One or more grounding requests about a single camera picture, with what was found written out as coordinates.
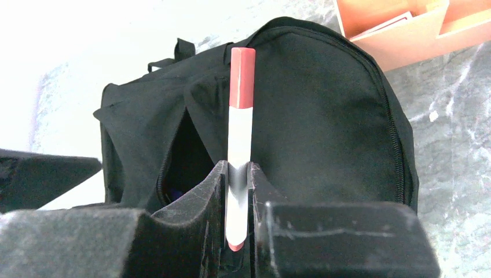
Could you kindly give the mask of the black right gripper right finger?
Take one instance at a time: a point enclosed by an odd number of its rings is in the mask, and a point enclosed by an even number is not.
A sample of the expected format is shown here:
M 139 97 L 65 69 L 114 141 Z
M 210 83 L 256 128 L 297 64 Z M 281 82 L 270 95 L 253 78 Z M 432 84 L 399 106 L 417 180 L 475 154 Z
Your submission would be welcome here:
M 439 277 L 421 222 L 390 202 L 290 203 L 249 163 L 252 277 Z

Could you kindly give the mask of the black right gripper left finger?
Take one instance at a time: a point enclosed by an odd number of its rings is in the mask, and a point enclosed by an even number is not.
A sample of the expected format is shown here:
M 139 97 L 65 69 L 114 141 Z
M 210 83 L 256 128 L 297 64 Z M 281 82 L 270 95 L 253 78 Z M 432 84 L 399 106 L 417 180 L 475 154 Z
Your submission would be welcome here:
M 227 163 L 148 214 L 17 210 L 1 217 L 2 277 L 217 277 Z

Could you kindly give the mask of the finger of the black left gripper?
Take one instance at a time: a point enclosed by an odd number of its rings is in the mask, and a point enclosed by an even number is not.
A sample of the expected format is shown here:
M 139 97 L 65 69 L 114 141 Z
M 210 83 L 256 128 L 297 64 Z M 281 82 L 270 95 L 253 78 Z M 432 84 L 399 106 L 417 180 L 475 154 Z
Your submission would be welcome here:
M 101 169 L 96 158 L 1 149 L 1 213 L 38 209 Z

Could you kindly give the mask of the black student backpack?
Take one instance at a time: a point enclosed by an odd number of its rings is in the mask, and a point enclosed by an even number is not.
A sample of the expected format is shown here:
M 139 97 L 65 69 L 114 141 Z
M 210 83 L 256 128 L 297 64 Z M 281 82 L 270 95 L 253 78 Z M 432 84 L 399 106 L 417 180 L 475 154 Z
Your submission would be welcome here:
M 237 43 L 256 51 L 251 159 L 288 200 L 417 209 L 413 130 L 375 60 L 337 32 L 279 17 Z M 149 73 L 108 84 L 105 201 L 154 212 L 227 157 L 230 51 L 179 40 Z

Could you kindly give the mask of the red white pen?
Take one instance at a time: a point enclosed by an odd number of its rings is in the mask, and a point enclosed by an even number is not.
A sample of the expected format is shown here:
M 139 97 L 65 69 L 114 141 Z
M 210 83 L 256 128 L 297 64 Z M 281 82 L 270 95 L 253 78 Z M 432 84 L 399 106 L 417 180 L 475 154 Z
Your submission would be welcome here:
M 231 49 L 225 236 L 233 252 L 242 249 L 248 234 L 247 169 L 251 159 L 255 57 L 252 48 Z

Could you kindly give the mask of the dark blue pen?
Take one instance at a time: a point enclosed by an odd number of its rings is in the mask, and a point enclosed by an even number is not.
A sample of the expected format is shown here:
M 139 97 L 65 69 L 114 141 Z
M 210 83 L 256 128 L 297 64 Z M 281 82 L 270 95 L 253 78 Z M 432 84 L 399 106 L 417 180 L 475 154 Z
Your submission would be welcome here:
M 179 199 L 183 195 L 183 192 L 175 189 L 175 188 L 169 188 L 167 192 L 167 196 L 170 200 L 170 202 L 174 202 L 175 200 Z

